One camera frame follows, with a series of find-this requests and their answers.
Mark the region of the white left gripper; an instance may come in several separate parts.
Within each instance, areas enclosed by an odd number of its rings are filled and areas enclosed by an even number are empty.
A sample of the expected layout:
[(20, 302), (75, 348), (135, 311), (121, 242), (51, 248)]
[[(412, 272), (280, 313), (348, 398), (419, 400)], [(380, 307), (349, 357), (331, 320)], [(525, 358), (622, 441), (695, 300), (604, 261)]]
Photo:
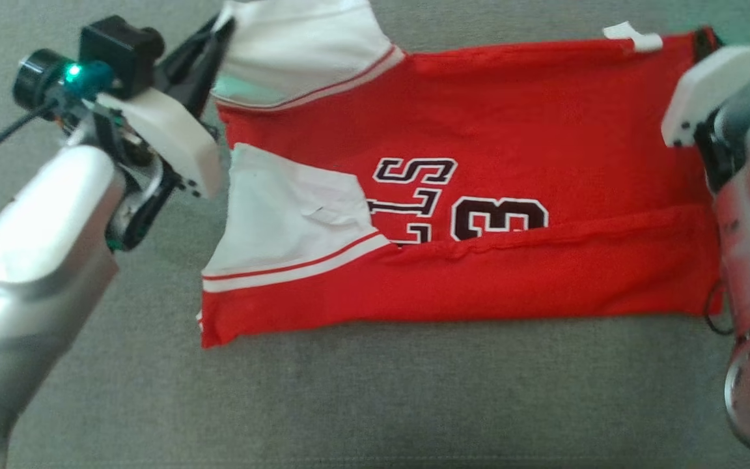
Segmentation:
[(62, 108), (62, 246), (130, 251), (175, 190), (212, 198), (221, 187), (216, 136), (199, 120), (236, 28), (211, 17), (156, 66), (182, 83), (182, 104), (149, 89), (122, 100), (99, 93)]

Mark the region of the red Bulls basketball jersey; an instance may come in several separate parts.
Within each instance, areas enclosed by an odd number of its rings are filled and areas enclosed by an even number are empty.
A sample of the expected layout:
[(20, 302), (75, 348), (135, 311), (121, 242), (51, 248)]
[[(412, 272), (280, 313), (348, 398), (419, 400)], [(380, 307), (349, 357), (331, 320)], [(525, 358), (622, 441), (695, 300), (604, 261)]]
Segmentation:
[(201, 345), (347, 322), (716, 315), (693, 31), (403, 50), (369, 0), (226, 2), (231, 150)]

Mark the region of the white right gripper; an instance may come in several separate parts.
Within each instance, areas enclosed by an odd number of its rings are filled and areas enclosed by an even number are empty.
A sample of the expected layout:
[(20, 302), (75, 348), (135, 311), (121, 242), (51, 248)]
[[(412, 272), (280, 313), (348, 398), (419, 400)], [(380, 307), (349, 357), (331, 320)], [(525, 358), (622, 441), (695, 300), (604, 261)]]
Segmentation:
[(725, 46), (713, 27), (693, 32), (694, 53), (711, 53), (676, 84), (661, 122), (665, 145), (696, 147), (712, 193), (747, 162), (750, 131), (750, 45)]

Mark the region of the grey sofa seat cushion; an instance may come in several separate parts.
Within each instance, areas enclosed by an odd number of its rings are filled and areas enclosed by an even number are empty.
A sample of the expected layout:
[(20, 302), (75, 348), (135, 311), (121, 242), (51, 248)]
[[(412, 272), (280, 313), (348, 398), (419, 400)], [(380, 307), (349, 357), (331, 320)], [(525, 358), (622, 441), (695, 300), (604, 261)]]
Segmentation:
[[(712, 25), (750, 39), (750, 0), (371, 0), (406, 50)], [(168, 48), (222, 0), (0, 0), (0, 131), (19, 62), (77, 54), (117, 14)], [(0, 146), (0, 209), (57, 151), (36, 120)], [(200, 270), (226, 200), (176, 193), (11, 440), (8, 469), (750, 469), (727, 425), (731, 337), (702, 318), (343, 324), (200, 348)]]

